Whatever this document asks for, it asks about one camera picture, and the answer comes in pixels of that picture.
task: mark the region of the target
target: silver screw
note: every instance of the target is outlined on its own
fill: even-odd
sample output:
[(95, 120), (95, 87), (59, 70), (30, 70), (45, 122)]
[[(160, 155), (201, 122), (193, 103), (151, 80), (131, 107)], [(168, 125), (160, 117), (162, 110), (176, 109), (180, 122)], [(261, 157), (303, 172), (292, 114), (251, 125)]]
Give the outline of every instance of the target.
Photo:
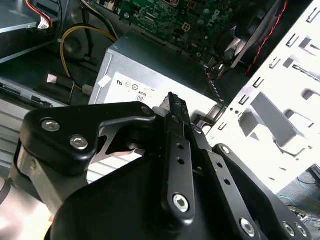
[(295, 226), (296, 226), (296, 228), (298, 229), (298, 231), (304, 236), (304, 237), (308, 237), (308, 234), (307, 234), (307, 232), (306, 232), (306, 230), (302, 227), (302, 226), (300, 226), (300, 224), (299, 223), (295, 223)]
[(180, 194), (176, 194), (173, 196), (173, 203), (183, 213), (185, 213), (189, 209), (189, 203), (187, 199)]
[(229, 154), (229, 153), (230, 153), (229, 149), (228, 149), (227, 147), (225, 147), (225, 146), (222, 147), (222, 150), (223, 150), (226, 154)]
[(80, 135), (75, 135), (70, 138), (70, 144), (72, 147), (78, 150), (84, 150), (88, 147), (88, 141)]
[(193, 126), (193, 129), (196, 133), (202, 134), (202, 131), (197, 126)]
[(41, 123), (41, 127), (48, 132), (56, 132), (56, 131), (59, 131), (60, 124), (57, 123), (55, 120), (50, 119), (50, 120), (44, 120)]
[(245, 219), (241, 218), (240, 220), (241, 228), (243, 231), (251, 238), (253, 238), (256, 235), (254, 227), (251, 225), (251, 223)]
[(291, 237), (294, 237), (296, 235), (292, 227), (285, 221), (283, 222), (283, 226), (284, 226), (284, 229), (288, 232), (288, 234), (290, 234)]

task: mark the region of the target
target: green circuit board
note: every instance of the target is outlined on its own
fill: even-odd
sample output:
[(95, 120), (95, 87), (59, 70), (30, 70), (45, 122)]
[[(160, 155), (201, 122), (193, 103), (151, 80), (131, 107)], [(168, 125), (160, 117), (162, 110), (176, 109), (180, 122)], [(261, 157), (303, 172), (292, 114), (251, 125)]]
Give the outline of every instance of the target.
[(209, 50), (230, 23), (236, 0), (96, 0), (96, 3), (192, 57), (208, 62)]

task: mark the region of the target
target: cable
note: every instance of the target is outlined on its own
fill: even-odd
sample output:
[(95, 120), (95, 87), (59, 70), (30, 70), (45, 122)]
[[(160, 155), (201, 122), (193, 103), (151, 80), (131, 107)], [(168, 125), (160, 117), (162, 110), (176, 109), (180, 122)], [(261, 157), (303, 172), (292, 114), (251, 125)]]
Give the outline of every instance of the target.
[(89, 13), (91, 13), (92, 15), (96, 16), (101, 22), (103, 22), (103, 24), (107, 27), (107, 29), (109, 30), (110, 34), (115, 38), (115, 39), (119, 39), (114, 26), (111, 24), (111, 22), (105, 18), (99, 11), (93, 9), (89, 3), (86, 2), (86, 0), (78, 0), (79, 4), (88, 10)]
[[(84, 24), (88, 24), (87, 16), (86, 16), (86, 10), (82, 8), (82, 19)], [(91, 32), (89, 29), (85, 29), (85, 35), (86, 39), (88, 41), (88, 53), (86, 54), (89, 58), (92, 56), (92, 52), (94, 49), (94, 43), (92, 40)]]
[(71, 74), (68, 70), (68, 66), (67, 66), (67, 63), (66, 63), (66, 59), (65, 59), (65, 55), (64, 55), (64, 44), (65, 44), (65, 40), (66, 38), (71, 34), (73, 33), (74, 31), (76, 30), (79, 30), (79, 29), (88, 29), (88, 30), (92, 30), (92, 31), (95, 31), (95, 32), (98, 32), (98, 33), (101, 33), (103, 34), (105, 37), (107, 37), (108, 39), (110, 39), (112, 42), (116, 42), (117, 40), (112, 37), (109, 33), (105, 32), (105, 31), (102, 31), (101, 29), (98, 29), (98, 28), (95, 28), (93, 26), (88, 26), (88, 25), (82, 25), (82, 26), (74, 26), (74, 27), (71, 27), (69, 28), (62, 36), (62, 39), (60, 40), (60, 56), (61, 56), (61, 61), (62, 61), (62, 64), (63, 64), (63, 68), (65, 70), (65, 73), (66, 75), (71, 78)]
[(34, 11), (35, 13), (37, 13), (38, 15), (43, 17), (48, 22), (48, 24), (50, 25), (51, 28), (54, 26), (53, 22), (51, 21), (51, 19), (48, 15), (46, 15), (45, 13), (43, 13), (41, 11), (38, 11), (34, 6), (31, 5), (29, 0), (25, 0), (25, 3), (32, 11)]
[(266, 44), (267, 40), (271, 37), (271, 35), (274, 33), (274, 31), (275, 31), (278, 23), (280, 22), (280, 19), (281, 19), (282, 15), (284, 14), (284, 12), (285, 12), (286, 9), (287, 9), (287, 5), (288, 5), (288, 0), (285, 0), (284, 5), (283, 5), (282, 12), (278, 15), (278, 18), (277, 18), (275, 24), (273, 25), (273, 27), (271, 28), (271, 31), (270, 31), (269, 35), (266, 36), (266, 37), (264, 38), (264, 40), (262, 41), (262, 44), (260, 45), (260, 47), (259, 47), (259, 49), (258, 49), (258, 52), (257, 52), (257, 54), (256, 54), (255, 57), (254, 57), (253, 62), (252, 62), (251, 65), (248, 67), (247, 71), (244, 73), (245, 76), (247, 76), (247, 74), (250, 72), (252, 66), (256, 63), (256, 61), (257, 61), (257, 59), (258, 59), (258, 57), (259, 57), (259, 55), (260, 55), (260, 53), (261, 53), (261, 49), (262, 49), (263, 46)]
[(316, 198), (313, 193), (301, 182), (299, 181), (300, 185), (316, 200), (318, 200), (318, 198)]
[(283, 195), (276, 195), (279, 198), (284, 198), (284, 199), (288, 199), (291, 203), (293, 203), (296, 206), (300, 206), (300, 207), (304, 207), (304, 205), (298, 204), (295, 201), (293, 201), (291, 198), (287, 197), (287, 196), (283, 196)]
[(301, 181), (299, 177), (297, 177), (297, 179), (298, 179), (298, 181), (299, 181), (300, 183), (303, 183), (303, 184), (307, 184), (307, 185), (315, 185), (315, 184), (317, 184), (317, 182), (308, 183), (308, 182)]
[(59, 25), (56, 27), (54, 33), (57, 33), (59, 31), (63, 21), (63, 10), (62, 10), (61, 0), (58, 0), (58, 6), (59, 6)]

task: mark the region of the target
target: metal sheet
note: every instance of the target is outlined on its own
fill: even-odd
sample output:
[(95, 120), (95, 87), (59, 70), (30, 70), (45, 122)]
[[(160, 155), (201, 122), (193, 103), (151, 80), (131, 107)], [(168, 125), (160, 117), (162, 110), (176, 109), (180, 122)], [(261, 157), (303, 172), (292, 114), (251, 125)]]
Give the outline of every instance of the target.
[(191, 116), (205, 117), (217, 104), (201, 65), (129, 32), (107, 50), (89, 104), (141, 101), (153, 108), (168, 92), (186, 100)]
[(0, 2), (0, 34), (11, 32), (19, 29), (32, 28), (37, 25), (37, 21), (30, 17), (30, 12), (24, 7), (20, 6), (18, 2)]
[[(306, 70), (318, 73), (319, 76), (317, 51), (314, 49), (311, 51), (311, 46), (309, 47), (310, 42), (316, 47), (319, 46), (317, 36), (319, 13), (320, 2), (314, 0), (264, 64), (237, 94), (225, 114), (207, 135), (212, 146), (219, 143), (230, 146), (274, 193), (283, 189), (314, 163), (319, 162), (320, 135), (313, 128), (309, 130), (313, 131), (317, 137), (301, 130), (307, 137), (307, 145), (312, 146), (313, 149), (307, 148), (295, 157), (282, 153), (270, 136), (260, 142), (251, 137), (245, 137), (238, 120), (250, 108), (258, 94), (263, 93), (281, 113), (292, 110), (310, 119), (314, 126), (317, 125), (319, 104), (316, 103), (317, 101), (308, 101), (304, 96), (307, 91), (312, 91), (316, 93), (314, 96), (317, 96), (320, 93), (320, 84), (314, 78), (294, 69), (293, 66), (306, 67)], [(303, 44), (306, 43), (306, 39), (311, 40), (307, 45)], [(298, 148), (303, 148), (302, 145), (304, 144), (297, 144), (297, 152)]]

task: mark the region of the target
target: rectangular slot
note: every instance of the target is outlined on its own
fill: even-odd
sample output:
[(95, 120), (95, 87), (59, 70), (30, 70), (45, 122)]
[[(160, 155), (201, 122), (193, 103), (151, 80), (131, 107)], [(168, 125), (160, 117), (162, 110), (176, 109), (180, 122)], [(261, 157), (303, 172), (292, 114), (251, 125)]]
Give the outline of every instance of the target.
[(223, 122), (218, 129), (222, 131), (226, 126), (227, 124)]
[(51, 8), (49, 8), (49, 7), (45, 6), (45, 5), (42, 5), (41, 3), (37, 3), (36, 6), (37, 6), (38, 9), (41, 9), (45, 13), (51, 14), (52, 16), (55, 16), (56, 18), (59, 16), (58, 12), (56, 12), (55, 10), (52, 10)]
[(315, 19), (316, 17), (319, 15), (320, 13), (320, 9), (318, 9), (317, 7), (313, 10), (313, 12), (311, 13), (311, 15), (308, 17), (308, 19), (306, 20), (306, 22), (308, 24), (311, 24)]
[(258, 80), (253, 84), (254, 88), (260, 87), (260, 85), (263, 83), (264, 79), (261, 79), (261, 77), (258, 78)]
[(270, 69), (275, 69), (275, 67), (278, 65), (278, 63), (280, 62), (280, 58), (276, 57), (271, 64), (269, 64), (269, 68)]
[(243, 98), (241, 98), (239, 104), (242, 106), (245, 105), (245, 103), (248, 101), (249, 98), (250, 98), (249, 96), (244, 95)]
[(46, 108), (52, 108), (53, 106), (51, 105), (51, 103), (47, 102), (47, 101), (42, 101), (39, 97), (36, 96), (32, 96), (31, 100), (46, 107)]
[(288, 48), (291, 48), (296, 43), (296, 41), (298, 39), (299, 39), (299, 36), (297, 36), (296, 34), (293, 34), (293, 36), (290, 38), (290, 40), (286, 43), (286, 46)]

